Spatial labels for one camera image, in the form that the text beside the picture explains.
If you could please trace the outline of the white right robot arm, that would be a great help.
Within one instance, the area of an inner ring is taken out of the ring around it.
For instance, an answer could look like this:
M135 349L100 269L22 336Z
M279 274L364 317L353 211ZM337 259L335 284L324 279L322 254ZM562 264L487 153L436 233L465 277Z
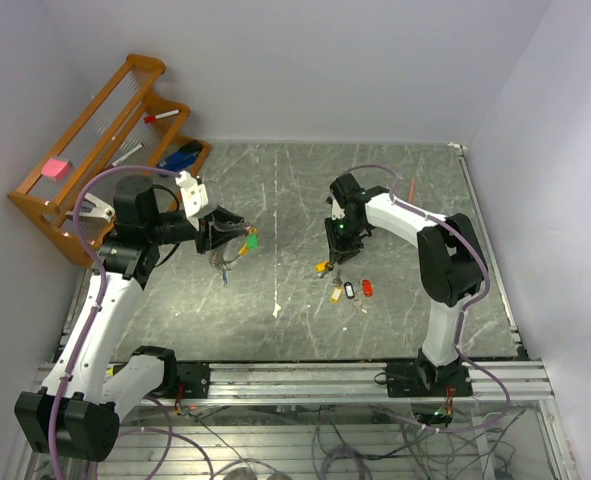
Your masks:
M487 293L489 273L468 216L444 216L399 199L388 189L361 187L346 173L330 185L324 219L329 260L322 275L357 256L363 239L383 229L414 246L421 284L431 300L426 338L415 361L416 384L440 394L462 363L460 337L466 310Z

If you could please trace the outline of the orange key tag with key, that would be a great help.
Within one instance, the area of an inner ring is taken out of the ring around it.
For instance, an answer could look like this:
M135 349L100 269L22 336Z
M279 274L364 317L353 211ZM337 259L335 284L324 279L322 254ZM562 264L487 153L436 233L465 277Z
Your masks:
M320 279L323 279L331 271L334 270L334 264L332 262L320 262L315 265L315 272Z

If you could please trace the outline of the green key tag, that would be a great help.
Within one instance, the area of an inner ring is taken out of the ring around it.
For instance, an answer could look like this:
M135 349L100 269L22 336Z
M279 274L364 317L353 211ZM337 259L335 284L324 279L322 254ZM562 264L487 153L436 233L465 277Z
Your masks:
M258 237L256 234L249 234L246 237L246 247L248 249L255 249L258 246Z

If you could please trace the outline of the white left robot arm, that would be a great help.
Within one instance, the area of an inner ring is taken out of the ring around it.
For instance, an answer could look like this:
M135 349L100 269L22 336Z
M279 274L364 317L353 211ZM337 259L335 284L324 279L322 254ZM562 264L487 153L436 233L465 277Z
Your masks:
M161 246L193 242L204 254L248 235L251 226L210 199L201 179L182 171L175 184L181 205L163 212L151 177L117 181L114 226L90 253L93 274L80 318L40 389L21 393L14 406L33 451L101 462L121 421L142 399L176 395L180 375L168 348L137 348L107 379L116 343L158 265Z

